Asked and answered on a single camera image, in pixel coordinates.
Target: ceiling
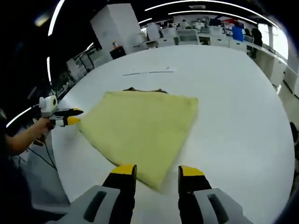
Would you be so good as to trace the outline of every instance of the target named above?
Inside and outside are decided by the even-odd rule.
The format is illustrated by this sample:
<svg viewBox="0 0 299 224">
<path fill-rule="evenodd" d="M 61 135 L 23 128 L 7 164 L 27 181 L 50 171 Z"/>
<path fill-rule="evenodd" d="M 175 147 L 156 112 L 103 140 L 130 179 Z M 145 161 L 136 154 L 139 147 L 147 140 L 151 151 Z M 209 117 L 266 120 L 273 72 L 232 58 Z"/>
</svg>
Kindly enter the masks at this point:
<svg viewBox="0 0 299 224">
<path fill-rule="evenodd" d="M 55 82 L 61 71 L 65 69 L 65 62 L 68 59 L 85 50 L 92 42 L 100 47 L 89 21 L 106 4 L 131 3 L 138 21 L 147 18 L 153 18 L 154 21 L 165 19 L 169 17 L 168 13 L 192 10 L 189 8 L 190 5 L 205 5 L 206 10 L 227 12 L 246 18 L 254 16 L 243 9 L 210 2 L 178 3 L 144 11 L 149 7 L 171 1 L 65 0 L 53 33 L 48 37 L 50 19 L 40 27 L 36 26 L 34 21 L 40 15 L 51 18 L 58 0 L 10 0 L 1 15 L 5 38 L 2 42 L 2 88 L 0 89 L 5 99 L 2 99 L 0 107 L 4 105 L 2 107 L 9 110 L 9 114 L 13 116 L 32 104 L 32 100 L 27 100 L 27 96 L 35 86 L 38 87 L 41 95 L 50 89 L 46 67 L 47 57 L 50 56 L 51 76 Z M 226 2 L 249 8 L 263 15 L 276 12 L 275 7 L 264 7 L 267 5 L 265 0 L 260 1 L 259 6 L 255 1 L 249 0 L 226 0 Z"/>
</svg>

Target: white pillar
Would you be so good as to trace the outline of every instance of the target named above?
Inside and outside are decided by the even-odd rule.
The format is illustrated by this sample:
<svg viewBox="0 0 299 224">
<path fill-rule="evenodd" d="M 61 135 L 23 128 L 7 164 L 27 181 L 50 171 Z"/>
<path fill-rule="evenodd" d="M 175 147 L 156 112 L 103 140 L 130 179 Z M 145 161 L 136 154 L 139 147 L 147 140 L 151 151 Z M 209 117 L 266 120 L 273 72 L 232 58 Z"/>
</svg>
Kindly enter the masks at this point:
<svg viewBox="0 0 299 224">
<path fill-rule="evenodd" d="M 123 46 L 126 54 L 135 52 L 136 36 L 141 33 L 131 4 L 105 6 L 91 20 L 92 28 L 104 51 L 114 49 L 113 42 Z"/>
<path fill-rule="evenodd" d="M 268 30 L 269 30 L 269 46 L 273 48 L 273 27 L 268 26 Z"/>
</svg>

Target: towel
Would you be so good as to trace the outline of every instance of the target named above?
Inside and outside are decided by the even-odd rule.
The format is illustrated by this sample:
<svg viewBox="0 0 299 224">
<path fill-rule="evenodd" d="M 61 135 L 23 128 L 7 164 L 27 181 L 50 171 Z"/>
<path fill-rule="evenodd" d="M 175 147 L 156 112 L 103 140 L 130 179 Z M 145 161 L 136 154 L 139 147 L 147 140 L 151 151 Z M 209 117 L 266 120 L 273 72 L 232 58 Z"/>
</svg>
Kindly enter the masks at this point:
<svg viewBox="0 0 299 224">
<path fill-rule="evenodd" d="M 160 92 L 106 92 L 79 126 L 103 156 L 116 165 L 136 164 L 137 178 L 159 190 L 197 109 L 197 98 Z"/>
</svg>

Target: floor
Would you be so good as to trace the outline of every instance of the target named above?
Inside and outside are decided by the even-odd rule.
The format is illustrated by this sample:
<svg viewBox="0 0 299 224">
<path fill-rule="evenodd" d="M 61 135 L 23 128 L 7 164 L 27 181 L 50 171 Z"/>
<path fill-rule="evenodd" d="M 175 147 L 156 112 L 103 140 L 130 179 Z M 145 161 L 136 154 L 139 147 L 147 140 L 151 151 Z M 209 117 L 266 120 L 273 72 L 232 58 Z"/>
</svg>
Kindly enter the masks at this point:
<svg viewBox="0 0 299 224">
<path fill-rule="evenodd" d="M 289 121 L 292 121 L 299 129 L 299 99 L 291 94 L 284 83 L 282 83 L 281 87 L 277 89 L 277 92 L 279 92 L 278 95 L 285 108 Z M 47 138 L 47 143 L 50 156 L 52 157 L 52 160 L 55 161 L 50 135 Z M 32 146 L 31 149 L 51 163 L 45 146 Z M 67 206 L 70 204 L 64 193 L 58 173 L 55 169 L 50 167 L 40 157 L 30 151 L 24 152 L 21 154 L 21 157 L 26 163 L 23 160 L 20 160 L 18 157 L 15 157 L 14 160 L 16 164 L 23 169 L 26 175 L 32 192 L 33 204 L 50 206 Z M 296 188 L 299 187 L 299 178 L 297 178 L 297 180 L 294 182 L 294 186 Z"/>
</svg>

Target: white table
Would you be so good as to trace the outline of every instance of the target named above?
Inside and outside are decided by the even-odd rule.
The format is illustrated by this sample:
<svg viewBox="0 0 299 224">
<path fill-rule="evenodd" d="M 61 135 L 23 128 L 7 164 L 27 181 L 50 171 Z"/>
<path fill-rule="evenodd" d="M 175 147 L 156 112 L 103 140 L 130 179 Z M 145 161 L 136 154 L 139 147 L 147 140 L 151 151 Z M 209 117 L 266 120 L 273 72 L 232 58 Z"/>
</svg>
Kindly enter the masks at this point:
<svg viewBox="0 0 299 224">
<path fill-rule="evenodd" d="M 175 72 L 123 76 L 167 66 Z M 131 86 L 145 91 L 162 88 L 199 99 L 199 115 L 161 193 L 137 182 L 132 223 L 180 223 L 181 164 L 202 170 L 211 186 L 235 199 L 255 224 L 275 219 L 292 186 L 292 133 L 274 88 L 246 54 L 201 45 L 137 52 L 91 71 L 62 99 L 60 107 L 78 107 L 87 113 L 106 91 Z M 59 177 L 71 202 L 93 185 L 102 184 L 114 168 L 76 126 L 56 127 L 52 144 Z"/>
</svg>

